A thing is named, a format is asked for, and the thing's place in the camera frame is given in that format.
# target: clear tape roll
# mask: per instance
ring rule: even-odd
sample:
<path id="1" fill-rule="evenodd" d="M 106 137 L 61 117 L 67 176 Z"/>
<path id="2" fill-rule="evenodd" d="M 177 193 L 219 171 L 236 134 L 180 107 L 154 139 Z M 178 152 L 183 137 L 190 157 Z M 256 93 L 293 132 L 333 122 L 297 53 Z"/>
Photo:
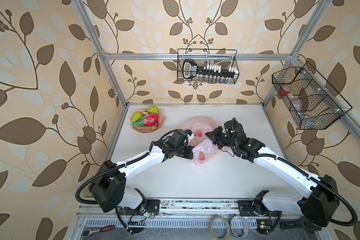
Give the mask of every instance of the clear tape roll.
<path id="1" fill-rule="evenodd" d="M 212 226 L 213 226 L 213 222 L 216 219 L 221 219 L 225 222 L 225 226 L 227 227 L 227 233 L 225 234 L 224 237 L 219 238 L 215 235 L 215 233 L 213 232 Z M 230 236 L 231 236 L 231 225 L 229 224 L 228 220 L 222 216 L 216 216 L 212 219 L 211 223 L 209 224 L 209 232 L 211 233 L 212 237 L 216 240 L 227 240 Z"/>
<path id="2" fill-rule="evenodd" d="M 236 235 L 235 232 L 232 229 L 232 221 L 234 219 L 240 219 L 243 222 L 244 230 L 243 230 L 243 234 L 241 236 Z M 231 224 L 230 225 L 231 225 L 232 234 L 235 235 L 235 237 L 237 237 L 237 238 L 245 238 L 249 233 L 250 227 L 249 227 L 247 221 L 245 220 L 245 218 L 243 218 L 242 216 L 238 216 L 238 215 L 233 216 L 233 218 L 231 219 Z"/>

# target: wire basket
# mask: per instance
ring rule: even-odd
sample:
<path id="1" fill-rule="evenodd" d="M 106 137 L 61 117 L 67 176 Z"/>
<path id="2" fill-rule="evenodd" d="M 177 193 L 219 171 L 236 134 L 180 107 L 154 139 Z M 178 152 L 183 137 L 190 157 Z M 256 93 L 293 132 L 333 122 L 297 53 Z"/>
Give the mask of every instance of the wire basket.
<path id="1" fill-rule="evenodd" d="M 240 75 L 236 53 L 237 50 L 180 48 L 177 50 L 177 81 L 235 84 Z"/>
<path id="2" fill-rule="evenodd" d="M 322 77 L 325 87 L 312 77 L 312 71 Z M 272 74 L 272 84 L 299 129 L 326 129 L 352 109 L 347 100 L 308 62 L 303 67 L 289 67 Z"/>

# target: white table surface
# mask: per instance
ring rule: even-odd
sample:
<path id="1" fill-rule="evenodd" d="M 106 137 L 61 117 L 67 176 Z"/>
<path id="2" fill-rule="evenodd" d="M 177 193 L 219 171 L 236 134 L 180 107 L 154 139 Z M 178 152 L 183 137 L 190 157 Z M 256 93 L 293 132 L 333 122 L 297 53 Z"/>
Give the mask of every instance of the white table surface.
<path id="1" fill-rule="evenodd" d="M 212 117 L 217 126 L 223 126 L 233 117 L 243 125 L 247 137 L 264 142 L 282 156 L 280 147 L 260 105 L 158 105 L 166 117 L 157 131 L 141 134 L 132 130 L 130 117 L 138 109 L 128 109 L 112 161 L 123 161 L 149 148 L 163 134 L 182 126 L 192 118 Z M 254 198 L 261 190 L 296 192 L 284 180 L 269 170 L 248 160 L 232 157 L 226 152 L 215 154 L 204 164 L 196 166 L 193 160 L 173 157 L 134 177 L 128 184 L 138 188 L 146 197 L 171 198 Z"/>

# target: leaf-patterned wallpaper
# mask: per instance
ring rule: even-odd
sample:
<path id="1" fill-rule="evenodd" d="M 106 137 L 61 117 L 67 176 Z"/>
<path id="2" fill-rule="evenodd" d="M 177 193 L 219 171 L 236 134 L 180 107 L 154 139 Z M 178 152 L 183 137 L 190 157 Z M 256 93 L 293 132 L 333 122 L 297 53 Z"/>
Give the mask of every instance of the leaf-patterned wallpaper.
<path id="1" fill-rule="evenodd" d="M 173 61 L 115 60 L 114 73 L 130 103 L 261 103 L 272 87 L 280 61 L 238 61 L 236 84 L 177 79 Z"/>
<path id="2" fill-rule="evenodd" d="M 290 53 L 318 0 L 84 0 L 111 53 Z"/>
<path id="3" fill-rule="evenodd" d="M 360 123 L 360 1 L 334 1 L 300 58 L 315 66 L 349 101 L 353 106 L 349 114 Z"/>
<path id="4" fill-rule="evenodd" d="M 353 106 L 349 114 L 360 122 L 360 1 L 332 1 L 300 57 L 327 77 Z M 330 85 L 327 87 L 336 93 Z M 297 130 L 288 109 L 277 96 L 268 112 L 289 160 L 320 176 L 332 176 L 339 193 L 356 210 L 358 223 L 353 228 L 330 223 L 332 235 L 339 240 L 360 240 L 360 144 L 357 139 L 341 121 L 326 130 Z M 347 211 L 340 204 L 333 218 L 348 221 Z"/>
<path id="5" fill-rule="evenodd" d="M 0 0 L 0 239 L 66 237 L 118 105 L 70 1 Z"/>

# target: metal vent grille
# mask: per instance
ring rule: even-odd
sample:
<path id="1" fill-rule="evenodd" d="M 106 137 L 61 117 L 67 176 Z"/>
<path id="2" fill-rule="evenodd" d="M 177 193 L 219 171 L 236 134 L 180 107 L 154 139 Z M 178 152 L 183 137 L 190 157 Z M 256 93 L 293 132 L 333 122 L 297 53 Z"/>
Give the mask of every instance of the metal vent grille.
<path id="1" fill-rule="evenodd" d="M 257 228 L 256 219 L 246 218 L 249 228 Z M 149 228 L 208 228 L 211 223 L 210 219 L 190 219 L 190 218 L 169 218 L 169 219 L 147 219 L 145 220 L 146 227 Z M 104 227 L 107 225 L 115 225 L 116 227 L 122 227 L 121 223 L 117 219 L 113 218 L 100 218 L 91 217 L 86 221 L 86 227 Z M 214 228 L 226 228 L 225 222 L 216 219 L 213 222 Z M 243 223 L 239 219 L 235 219 L 232 222 L 232 228 L 243 228 Z"/>

